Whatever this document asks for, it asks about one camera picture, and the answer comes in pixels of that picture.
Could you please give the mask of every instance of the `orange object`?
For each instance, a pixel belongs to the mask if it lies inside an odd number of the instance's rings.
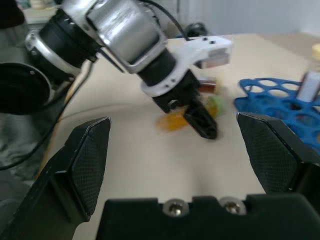
[[[220,112],[222,112],[222,106],[215,97],[209,97],[205,108],[208,110],[210,115],[215,118]],[[186,109],[180,109],[175,112],[171,112],[163,117],[161,117],[156,125],[163,130],[168,132],[173,132],[188,126],[188,122],[184,118],[184,113]]]

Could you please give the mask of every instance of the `white wall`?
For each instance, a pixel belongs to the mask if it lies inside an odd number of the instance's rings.
[[[177,0],[157,0],[177,17]],[[212,34],[308,32],[320,36],[320,0],[180,0],[180,21]],[[168,23],[161,17],[163,24]]]

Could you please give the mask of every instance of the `robotic arm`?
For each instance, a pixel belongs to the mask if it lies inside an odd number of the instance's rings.
[[[200,83],[189,67],[226,64],[232,42],[205,37],[187,41],[173,53],[166,43],[135,0],[65,0],[44,28],[29,32],[24,45],[7,50],[10,58],[2,59],[0,67],[18,87],[3,90],[11,99],[1,112],[29,114],[48,104],[57,89],[72,83],[86,60],[96,62],[97,53],[107,48],[123,69],[139,75],[142,91],[165,113],[188,106],[185,119],[200,136],[215,139],[217,124],[197,99]]]

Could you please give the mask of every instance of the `metal screw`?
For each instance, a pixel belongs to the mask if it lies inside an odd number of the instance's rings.
[[[178,204],[172,204],[169,207],[169,212],[174,217],[180,216],[182,214],[182,211],[183,211],[183,207],[181,205],[178,205]]]
[[[246,215],[246,205],[235,197],[224,197],[220,199],[220,205],[228,212],[234,215]]]
[[[189,214],[189,205],[183,200],[172,199],[163,204],[162,211],[173,218],[183,217]]]

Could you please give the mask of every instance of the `table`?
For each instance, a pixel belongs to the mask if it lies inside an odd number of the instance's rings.
[[[303,56],[305,52],[295,52],[294,47],[283,43],[290,45],[290,41],[308,38],[304,43],[309,49],[315,39],[301,33],[288,37],[287,42],[256,34],[228,38],[234,42],[231,64],[205,71],[192,68],[198,77],[223,78],[221,94],[226,111],[216,119],[219,137],[215,141],[199,137],[191,127],[161,132],[155,122],[164,113],[140,90],[141,80],[136,75],[120,73],[104,59],[96,63],[90,80],[61,118],[48,154],[53,156],[63,146],[75,126],[111,117],[105,176],[95,214],[89,223],[78,227],[74,240],[95,239],[104,203],[110,198],[157,197],[165,202],[213,195],[218,199],[244,199],[247,194],[264,192],[251,168],[236,122],[233,100],[244,96],[238,81],[257,77],[299,81],[308,59]],[[182,41],[169,40],[169,49]]]

